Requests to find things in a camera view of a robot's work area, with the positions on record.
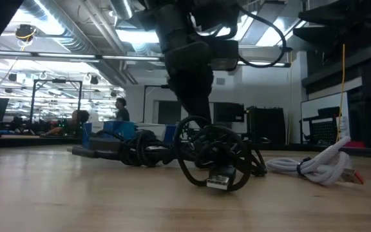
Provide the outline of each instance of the cable bundle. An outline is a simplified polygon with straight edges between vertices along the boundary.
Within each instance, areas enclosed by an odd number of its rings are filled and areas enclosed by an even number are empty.
[[[290,158],[272,159],[266,162],[266,166],[276,173],[299,175],[312,182],[329,186],[341,180],[345,170],[351,168],[350,157],[345,152],[339,151],[348,142],[350,137],[345,137],[313,159],[304,159],[302,162]],[[352,175],[356,175],[360,184],[363,183],[358,173]]]
[[[187,143],[181,141],[181,134],[187,124],[195,121],[200,124],[208,124],[196,135],[192,136]],[[200,140],[202,149],[196,150],[196,142]],[[227,191],[236,191],[242,188],[250,178],[250,175],[262,177],[267,173],[263,157],[256,150],[259,160],[251,153],[250,147],[235,132],[224,126],[212,125],[205,118],[190,116],[178,124],[173,149],[177,154],[178,163],[188,181],[196,186],[206,186],[207,179],[197,180],[188,170],[184,160],[193,160],[197,168],[211,168],[216,166],[233,166],[243,173],[243,177],[237,183],[230,186]]]
[[[94,136],[108,134],[118,139],[122,146],[118,152],[90,151],[94,152],[94,157],[109,160],[119,160],[128,166],[147,166],[154,168],[158,162],[166,158],[170,152],[170,145],[159,141],[152,131],[138,131],[134,139],[126,140],[124,137],[109,131],[98,131]],[[159,147],[155,151],[148,150],[149,147]],[[74,155],[81,155],[81,148]]]

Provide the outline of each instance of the dark hair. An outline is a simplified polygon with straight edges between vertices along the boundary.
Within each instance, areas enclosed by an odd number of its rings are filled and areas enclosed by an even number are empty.
[[[127,105],[127,101],[123,99],[122,97],[117,98],[117,101],[120,102],[123,106]]]
[[[86,110],[75,110],[78,112],[78,121],[81,123],[85,123],[88,121],[90,114]]]

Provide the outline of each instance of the desk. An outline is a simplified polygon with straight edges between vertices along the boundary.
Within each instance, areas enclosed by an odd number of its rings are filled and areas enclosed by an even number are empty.
[[[0,149],[0,231],[371,231],[371,159],[353,160],[364,186],[269,173],[224,193],[188,183],[175,163],[133,168],[64,146]]]

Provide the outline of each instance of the yellow cable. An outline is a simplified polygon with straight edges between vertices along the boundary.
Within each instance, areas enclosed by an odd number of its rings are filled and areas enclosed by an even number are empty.
[[[346,79],[346,45],[343,44],[343,80],[341,81],[341,97],[340,97],[338,137],[336,139],[336,142],[338,142],[339,139],[340,139],[341,109],[343,107],[343,94],[345,92],[345,79]]]

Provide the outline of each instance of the red object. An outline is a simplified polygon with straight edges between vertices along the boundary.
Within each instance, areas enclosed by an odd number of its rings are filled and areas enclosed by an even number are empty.
[[[350,141],[346,143],[345,147],[348,148],[366,148],[364,142],[359,142],[359,141]]]

